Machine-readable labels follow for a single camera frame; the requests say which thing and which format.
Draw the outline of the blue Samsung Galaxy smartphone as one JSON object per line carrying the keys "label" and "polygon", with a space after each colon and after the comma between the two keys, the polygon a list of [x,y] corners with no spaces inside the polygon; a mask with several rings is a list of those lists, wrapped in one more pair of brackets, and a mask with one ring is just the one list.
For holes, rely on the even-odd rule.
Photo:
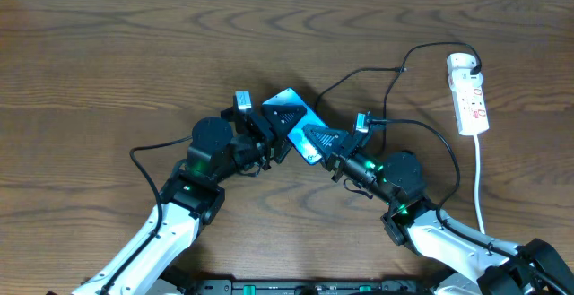
{"label": "blue Samsung Galaxy smartphone", "polygon": [[288,140],[309,165],[315,165],[322,160],[321,154],[306,137],[303,128],[305,125],[326,127],[326,123],[293,88],[287,88],[266,100],[262,109],[266,116],[271,117],[270,123],[289,130]]}

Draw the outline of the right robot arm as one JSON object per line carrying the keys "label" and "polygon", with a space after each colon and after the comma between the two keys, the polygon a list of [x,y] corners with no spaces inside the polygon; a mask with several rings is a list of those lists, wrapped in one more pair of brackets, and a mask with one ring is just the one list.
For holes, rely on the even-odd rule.
{"label": "right robot arm", "polygon": [[356,134],[306,125],[303,133],[321,154],[333,180],[387,204],[382,216],[398,246],[435,259],[476,284],[482,294],[571,294],[573,272],[541,239],[520,245],[493,238],[454,220],[425,194],[422,166],[411,152],[378,162],[364,151],[370,132]]}

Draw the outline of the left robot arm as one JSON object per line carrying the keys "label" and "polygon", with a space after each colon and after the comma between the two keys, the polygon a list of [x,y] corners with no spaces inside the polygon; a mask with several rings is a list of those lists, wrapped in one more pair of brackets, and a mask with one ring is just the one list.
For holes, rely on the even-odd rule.
{"label": "left robot arm", "polygon": [[145,294],[170,264],[210,225],[225,200],[221,182],[255,176],[291,148],[289,133],[309,114],[301,102],[266,104],[260,113],[236,103],[218,117],[198,121],[187,157],[163,185],[153,186],[155,206],[143,227],[78,295]]}

